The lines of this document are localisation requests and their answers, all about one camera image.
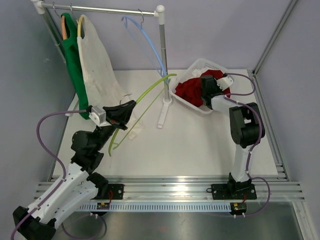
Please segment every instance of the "white laundry basket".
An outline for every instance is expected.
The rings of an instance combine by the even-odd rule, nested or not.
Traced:
[[[207,106],[202,105],[200,107],[196,107],[195,105],[192,105],[191,103],[187,102],[186,100],[182,99],[181,97],[177,96],[176,93],[176,87],[179,83],[184,83],[185,81],[194,78],[192,75],[192,72],[195,69],[201,70],[203,68],[209,68],[209,69],[213,69],[213,70],[220,70],[223,73],[227,73],[228,69],[220,66],[212,61],[206,60],[204,58],[199,58],[198,60],[196,60],[184,73],[184,75],[178,79],[174,85],[172,86],[172,88],[170,88],[170,94],[178,100],[178,102],[180,102],[181,104],[183,104],[184,106],[186,106],[189,109],[195,110],[198,114],[200,114],[201,116],[206,116],[208,114],[210,114],[213,110],[209,109]]]

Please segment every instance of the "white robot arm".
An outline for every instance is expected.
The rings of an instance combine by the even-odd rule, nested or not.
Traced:
[[[99,151],[116,129],[127,129],[136,104],[131,100],[114,107],[89,107],[87,111],[97,127],[93,132],[73,135],[71,149],[75,154],[63,176],[27,208],[19,206],[13,212],[14,223],[21,224],[18,231],[27,240],[51,240],[62,222],[83,203],[93,198],[109,199],[108,180],[94,172],[104,156]]]
[[[255,186],[251,183],[249,173],[251,163],[257,147],[253,148],[259,137],[259,121],[256,115],[247,107],[228,100],[222,95],[225,83],[232,84],[228,76],[215,79],[212,76],[201,77],[201,98],[203,103],[210,109],[223,113],[230,118],[230,132],[236,144],[234,164],[229,173],[227,184],[212,184],[211,191],[214,200],[243,200],[257,199]],[[247,104],[260,117],[258,105],[255,102]],[[262,125],[262,138],[265,136],[265,129]]]

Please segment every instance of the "red cloth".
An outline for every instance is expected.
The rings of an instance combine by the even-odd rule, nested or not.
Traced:
[[[201,76],[211,75],[215,79],[223,77],[223,72],[220,70],[208,70],[201,74]],[[230,89],[227,88],[223,94],[229,94]],[[204,102],[201,99],[201,78],[191,78],[183,83],[179,82],[175,88],[175,94],[180,98],[186,100],[188,103],[196,107],[200,107]]]

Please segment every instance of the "white table surface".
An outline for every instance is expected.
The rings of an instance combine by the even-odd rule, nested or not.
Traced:
[[[246,70],[230,70],[247,75]],[[155,70],[114,71],[119,84],[137,99],[141,93],[160,79]],[[177,78],[184,70],[170,70]],[[232,93],[248,93],[250,82],[234,76]],[[154,97],[163,89],[159,84],[135,108],[136,117],[146,109]],[[254,95],[234,97],[244,103],[255,102]],[[104,176],[122,177],[176,177],[176,176],[227,176],[231,172],[236,145],[230,134],[230,121],[222,113],[213,112],[209,116],[199,116],[174,99],[162,129],[157,128],[163,106],[161,95],[143,116],[144,130],[133,140],[126,139],[119,148],[108,155],[110,140],[101,150],[104,153],[96,172]],[[95,124],[84,120],[79,114],[69,117],[59,158],[67,166],[74,152],[71,150],[72,136],[79,130],[93,131]],[[124,135],[120,131],[115,142]],[[61,175],[62,169],[56,164],[53,175]],[[252,176],[275,177],[278,175],[267,137],[256,149],[251,169]]]

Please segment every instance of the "metal floor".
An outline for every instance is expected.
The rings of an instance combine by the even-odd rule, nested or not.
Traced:
[[[248,203],[248,213],[260,207]],[[89,216],[78,220],[83,214],[75,212],[64,223],[75,237],[89,238],[100,221]],[[257,216],[237,219],[201,212],[108,212],[103,217],[107,233],[98,238],[102,240],[303,240],[290,202],[271,202]],[[70,238],[60,227],[53,239]]]

